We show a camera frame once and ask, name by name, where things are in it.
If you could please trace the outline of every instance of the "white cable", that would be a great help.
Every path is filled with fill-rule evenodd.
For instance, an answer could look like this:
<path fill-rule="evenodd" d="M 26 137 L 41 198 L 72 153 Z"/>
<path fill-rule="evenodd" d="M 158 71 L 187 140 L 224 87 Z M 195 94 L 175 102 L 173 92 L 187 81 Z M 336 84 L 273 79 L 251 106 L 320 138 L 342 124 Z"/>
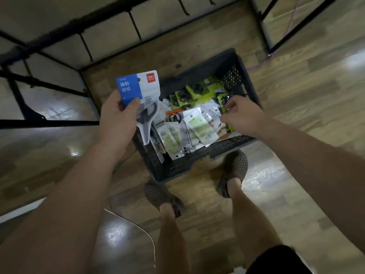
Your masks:
<path fill-rule="evenodd" d="M 155 261 L 154 267 L 156 267 L 156 248 L 155 248 L 155 242 L 153 241 L 152 236 L 146 230 L 144 230 L 142 227 L 138 226 L 137 224 L 135 224 L 134 222 L 130 221 L 129 219 L 126 219 L 126 218 L 124 218 L 122 216 L 119 216 L 116 213 L 111 212 L 110 210 L 107 210 L 107 209 L 104 209 L 104 210 L 106 210 L 107 212 L 109 212 L 109 213 L 111 213 L 111 214 L 113 214 L 113 215 L 115 215 L 115 216 L 117 216 L 117 217 L 119 217 L 121 219 L 124 219 L 124 220 L 128 221 L 129 223 L 131 223 L 133 225 L 135 225 L 138 229 L 144 231 L 146 233 L 146 235 L 148 235 L 150 237 L 150 239 L 152 240 L 152 244 L 153 244 L 153 257 L 154 257 L 154 261 Z"/>

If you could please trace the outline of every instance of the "sandal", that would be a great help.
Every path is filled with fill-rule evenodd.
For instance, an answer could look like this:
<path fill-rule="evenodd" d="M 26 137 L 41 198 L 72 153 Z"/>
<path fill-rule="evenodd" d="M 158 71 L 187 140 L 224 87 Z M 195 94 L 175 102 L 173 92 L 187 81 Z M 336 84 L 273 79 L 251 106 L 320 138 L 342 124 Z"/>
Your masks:
<path fill-rule="evenodd" d="M 179 198 L 172 195 L 164 185 L 156 184 L 152 180 L 144 184 L 144 195 L 148 202 L 158 210 L 163 203 L 171 204 L 176 218 L 180 217 L 185 211 L 184 203 Z"/>
<path fill-rule="evenodd" d="M 229 153 L 223 161 L 223 176 L 218 183 L 217 191 L 220 196 L 230 198 L 228 194 L 227 182 L 232 178 L 242 181 L 246 176 L 248 168 L 247 156 L 244 152 L 234 151 Z"/>

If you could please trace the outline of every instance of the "hand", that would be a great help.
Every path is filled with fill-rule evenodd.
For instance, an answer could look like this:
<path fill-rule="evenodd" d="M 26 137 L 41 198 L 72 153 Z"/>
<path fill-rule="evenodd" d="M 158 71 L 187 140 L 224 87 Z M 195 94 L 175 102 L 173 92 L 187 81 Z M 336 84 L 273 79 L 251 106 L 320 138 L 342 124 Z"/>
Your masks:
<path fill-rule="evenodd" d="M 124 109 L 121 95 L 115 90 L 102 107 L 100 117 L 100 145 L 120 159 L 132 140 L 137 127 L 139 98 L 135 98 Z"/>
<path fill-rule="evenodd" d="M 267 119 L 262 109 L 249 98 L 235 95 L 226 104 L 228 112 L 221 122 L 230 124 L 236 131 L 250 137 L 258 137 L 262 122 Z"/>

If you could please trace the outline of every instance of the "person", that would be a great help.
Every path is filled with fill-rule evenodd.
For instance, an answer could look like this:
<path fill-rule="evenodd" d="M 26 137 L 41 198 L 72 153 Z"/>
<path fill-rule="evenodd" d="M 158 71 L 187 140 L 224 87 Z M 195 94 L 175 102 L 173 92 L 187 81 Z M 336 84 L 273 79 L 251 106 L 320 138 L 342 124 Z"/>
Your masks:
<path fill-rule="evenodd" d="M 136 130 L 139 99 L 123 111 L 120 99 L 115 91 L 103 105 L 98 143 L 0 245 L 3 273 L 73 274 L 88 270 L 113 167 Z M 247 98 L 233 96 L 226 107 L 229 111 L 221 117 L 222 122 L 266 143 L 331 221 L 364 252 L 365 160 L 268 117 Z M 232 200 L 234 231 L 248 273 L 267 269 L 308 273 L 241 190 L 246 170 L 244 154 L 229 154 L 217 190 Z M 144 191 L 162 217 L 157 273 L 190 273 L 184 239 L 175 221 L 184 211 L 182 201 L 151 182 L 145 184 Z"/>

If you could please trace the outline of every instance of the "cord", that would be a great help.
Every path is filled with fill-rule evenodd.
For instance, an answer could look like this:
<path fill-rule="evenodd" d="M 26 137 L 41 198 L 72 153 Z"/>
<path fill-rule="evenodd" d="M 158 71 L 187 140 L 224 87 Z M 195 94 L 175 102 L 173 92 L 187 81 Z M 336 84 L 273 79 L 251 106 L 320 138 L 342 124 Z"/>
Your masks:
<path fill-rule="evenodd" d="M 127 160 L 129 160 L 136 152 L 137 152 L 137 150 L 134 150 L 128 157 L 126 157 L 124 160 L 122 160 L 119 163 L 119 167 L 121 165 L 123 165 Z M 144 230 L 141 226 L 139 226 L 138 224 L 135 224 L 133 221 L 131 221 L 129 219 L 126 219 L 125 217 L 123 217 L 123 216 L 119 215 L 118 213 L 116 213 L 115 210 L 112 207 L 112 204 L 110 202 L 110 198 L 108 198 L 108 203 L 109 203 L 109 207 L 110 207 L 111 210 L 104 209 L 105 211 L 107 211 L 108 213 L 111 213 L 112 215 L 115 215 L 115 216 L 117 216 L 117 217 L 119 217 L 121 219 L 124 219 L 125 221 L 127 221 L 127 222 L 129 222 L 129 223 L 131 223 L 133 225 L 135 225 L 138 229 L 140 229 L 141 231 L 145 232 L 146 235 L 149 236 L 149 238 L 151 239 L 152 244 L 153 244 L 153 259 L 155 261 L 155 264 L 153 266 L 156 267 L 156 247 L 155 247 L 155 242 L 154 242 L 152 236 L 146 230 Z"/>
<path fill-rule="evenodd" d="M 291 26 L 292 26 L 292 24 L 293 24 L 293 19 L 294 19 L 295 13 L 296 13 L 296 11 L 297 11 L 297 9 L 298 9 L 298 7 L 299 7 L 299 4 L 300 4 L 300 0 L 298 0 L 298 2 L 297 2 L 297 3 L 296 3 L 296 5 L 295 5 L 295 9 L 294 9 L 294 11 L 293 11 L 292 18 L 290 19 L 290 23 L 289 23 L 288 28 L 286 29 L 286 32 L 285 32 L 285 34 L 284 34 L 284 37 L 285 37 L 285 36 L 288 34 L 288 32 L 290 31 L 290 28 L 291 28 Z M 272 55 L 271 55 L 268 59 L 266 59 L 265 61 L 263 61 L 262 63 L 260 63 L 260 64 L 258 64 L 258 65 L 255 65 L 255 66 L 253 66 L 253 67 L 247 68 L 247 71 L 254 70 L 254 69 L 257 69 L 257 68 L 260 68 L 262 65 L 266 64 L 269 60 L 271 60 L 271 58 L 275 55 L 275 53 L 276 53 L 276 52 L 277 52 L 277 50 L 276 50 L 274 53 L 272 53 Z"/>

